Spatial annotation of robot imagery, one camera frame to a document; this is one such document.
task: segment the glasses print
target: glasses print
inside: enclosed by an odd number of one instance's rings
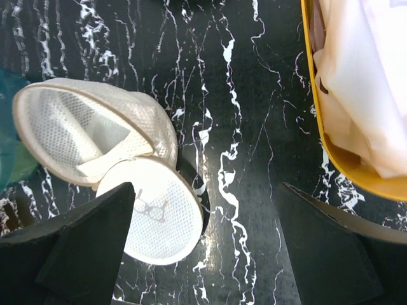
[[[165,207],[168,205],[168,201],[164,200],[160,207],[148,205],[143,199],[141,199],[142,189],[139,190],[134,201],[134,210],[137,213],[147,215],[150,219],[158,222],[165,222]]]

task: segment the yellow plastic bin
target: yellow plastic bin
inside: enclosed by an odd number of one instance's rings
[[[324,133],[322,125],[321,108],[315,85],[314,61],[312,58],[310,42],[310,15],[312,12],[312,0],[301,0],[301,9],[303,13],[303,25],[305,33],[305,46],[307,50],[308,67],[310,70],[312,95],[314,96],[315,110],[317,113],[317,122],[322,144],[328,153],[329,159],[334,166],[350,179],[354,184],[375,194],[392,200],[407,201],[407,177],[383,179],[376,172],[368,171],[361,166],[360,157],[340,149],[332,144],[329,137]]]

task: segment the white mesh laundry bag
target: white mesh laundry bag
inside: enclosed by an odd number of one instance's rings
[[[81,186],[94,186],[113,165],[135,156],[154,154],[176,165],[174,127],[144,93],[55,78],[19,91],[13,116],[38,161]]]
[[[139,157],[108,171],[96,196],[128,181],[136,199],[125,253],[156,265],[185,258],[197,245],[203,228],[202,209],[190,186],[161,159]]]
[[[126,253],[170,264],[192,251],[202,231],[202,211],[175,171],[171,120],[149,95],[56,78],[20,90],[13,117],[28,150],[61,179],[99,187],[97,196],[133,182],[137,199]]]

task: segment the green object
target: green object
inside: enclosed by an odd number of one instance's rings
[[[38,166],[37,160],[31,156],[24,144],[17,141],[15,149],[15,163],[9,183],[18,182],[28,178]]]
[[[29,82],[0,68],[0,193],[10,182],[28,178],[38,163],[18,139],[13,122],[13,97]]]

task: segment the marble surface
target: marble surface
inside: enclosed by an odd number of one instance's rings
[[[286,181],[406,230],[404,203],[355,187],[321,147],[298,0],[3,0],[0,66],[30,81],[105,81],[157,99],[207,227],[171,266],[123,255],[113,297],[141,304],[299,304],[273,189]],[[40,168],[0,198],[40,222],[95,196]]]

